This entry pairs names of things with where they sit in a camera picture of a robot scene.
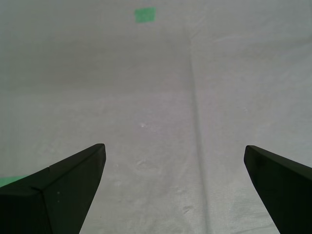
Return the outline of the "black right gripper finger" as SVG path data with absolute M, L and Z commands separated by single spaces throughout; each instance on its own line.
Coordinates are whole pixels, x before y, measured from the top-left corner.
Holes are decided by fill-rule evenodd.
M 281 234 L 312 232 L 312 169 L 257 146 L 246 146 L 244 164 Z
M 99 187 L 105 145 L 95 144 L 0 189 L 2 234 L 78 234 Z

